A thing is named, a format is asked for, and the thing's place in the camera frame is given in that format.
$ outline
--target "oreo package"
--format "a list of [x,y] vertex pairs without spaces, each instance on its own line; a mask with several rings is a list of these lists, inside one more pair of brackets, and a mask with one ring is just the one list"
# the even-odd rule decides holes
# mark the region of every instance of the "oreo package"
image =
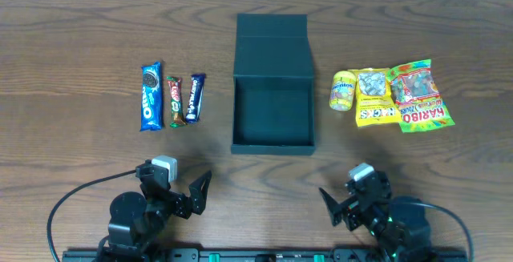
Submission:
[[205,76],[205,74],[191,75],[191,94],[189,95],[187,114],[185,115],[185,121],[187,123],[197,123],[200,121],[201,99],[203,98]]
[[142,66],[141,131],[162,129],[162,87],[160,62]]

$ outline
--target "snack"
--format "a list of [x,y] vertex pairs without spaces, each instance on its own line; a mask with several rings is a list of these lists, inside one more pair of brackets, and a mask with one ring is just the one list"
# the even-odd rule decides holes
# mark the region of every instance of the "snack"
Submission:
[[141,101],[141,131],[162,129],[162,88],[160,62],[142,66],[143,86]]
[[182,95],[180,84],[182,79],[168,77],[169,92],[171,93],[171,127],[182,127],[187,125],[182,114]]
[[389,69],[349,70],[356,75],[356,124],[359,127],[399,123],[401,115],[386,82]]
[[191,75],[191,94],[187,106],[185,121],[187,123],[197,123],[200,120],[201,99],[203,98],[203,85],[205,83],[205,74]]
[[453,126],[446,104],[431,77],[431,60],[409,62],[389,70],[395,103],[401,112],[403,133]]
[[337,111],[347,111],[353,106],[356,76],[350,71],[339,71],[333,77],[329,106]]

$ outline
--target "green and red wrapper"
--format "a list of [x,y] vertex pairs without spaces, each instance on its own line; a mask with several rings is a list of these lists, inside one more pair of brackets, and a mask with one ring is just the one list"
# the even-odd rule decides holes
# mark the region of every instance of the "green and red wrapper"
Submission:
[[180,84],[182,79],[177,77],[168,77],[169,92],[171,93],[171,127],[182,127],[187,125],[182,113],[182,95],[180,93]]
[[454,125],[446,104],[434,85],[431,60],[393,67],[386,75],[395,104],[401,112],[403,133],[431,131]]

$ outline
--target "black box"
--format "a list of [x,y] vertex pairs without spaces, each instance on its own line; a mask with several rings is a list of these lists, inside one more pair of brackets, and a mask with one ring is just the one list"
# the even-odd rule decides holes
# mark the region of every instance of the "black box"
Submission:
[[238,14],[233,79],[233,154],[312,155],[306,15]]

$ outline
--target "wooden tabletop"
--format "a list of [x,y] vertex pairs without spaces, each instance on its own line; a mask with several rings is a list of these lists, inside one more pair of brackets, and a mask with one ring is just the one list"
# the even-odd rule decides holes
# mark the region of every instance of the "wooden tabletop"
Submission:
[[[171,218],[160,237],[168,246],[374,244],[363,228],[333,228],[317,190],[343,200],[347,171],[368,161],[394,194],[460,215],[477,261],[511,259],[512,11],[513,0],[0,0],[0,261],[50,261],[46,219],[65,193],[157,155],[178,159],[175,191],[213,172],[207,209]],[[237,13],[308,15],[312,156],[230,154]],[[456,126],[357,129],[354,110],[329,108],[337,71],[425,58]],[[159,59],[164,75],[207,73],[200,123],[139,132],[140,66]],[[186,79],[183,99],[189,87]],[[96,247],[110,202],[138,190],[137,178],[123,177],[73,195],[54,219],[59,255]],[[435,245],[465,246],[453,220],[428,217]]]

